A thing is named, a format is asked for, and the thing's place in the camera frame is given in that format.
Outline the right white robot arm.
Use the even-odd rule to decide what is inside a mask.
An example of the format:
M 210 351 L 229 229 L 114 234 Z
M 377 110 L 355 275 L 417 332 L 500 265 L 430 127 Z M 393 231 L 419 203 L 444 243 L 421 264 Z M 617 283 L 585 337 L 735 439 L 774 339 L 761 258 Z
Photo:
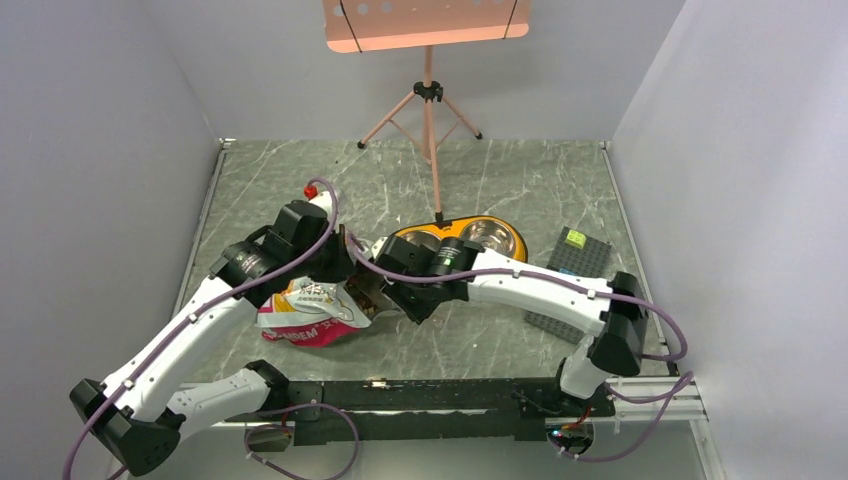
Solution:
M 384 294 L 417 323 L 457 300 L 516 307 L 579 330 L 577 350 L 551 390 L 554 407 L 564 415 L 578 414 L 610 377 L 635 377 L 642 370 L 647 304 L 629 273 L 576 276 L 458 237 L 431 249 L 391 236 L 376 250 L 371 268 L 384 277 Z

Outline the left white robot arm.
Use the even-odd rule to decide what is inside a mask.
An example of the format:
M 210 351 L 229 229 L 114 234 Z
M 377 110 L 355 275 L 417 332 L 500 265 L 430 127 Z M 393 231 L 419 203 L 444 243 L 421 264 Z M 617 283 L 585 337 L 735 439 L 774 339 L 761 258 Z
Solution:
M 126 471 L 151 473 L 182 441 L 220 421 L 248 413 L 272 420 L 290 406 L 289 379 L 264 360 L 217 382 L 181 386 L 230 330 L 256 320 L 291 281 L 338 283 L 353 274 L 336 230 L 339 207 L 330 191 L 284 205 L 272 224 L 224 249 L 183 309 L 130 361 L 71 390 L 86 432 Z

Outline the pet food bag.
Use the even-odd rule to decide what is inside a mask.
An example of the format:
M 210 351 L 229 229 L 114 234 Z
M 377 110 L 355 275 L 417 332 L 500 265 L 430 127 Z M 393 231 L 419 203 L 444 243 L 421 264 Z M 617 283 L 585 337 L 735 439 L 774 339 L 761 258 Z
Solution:
M 344 282 L 292 280 L 259 308 L 255 325 L 262 337 L 300 347 L 325 347 L 397 312 L 399 308 L 381 291 L 381 278 L 359 263 L 355 267 Z

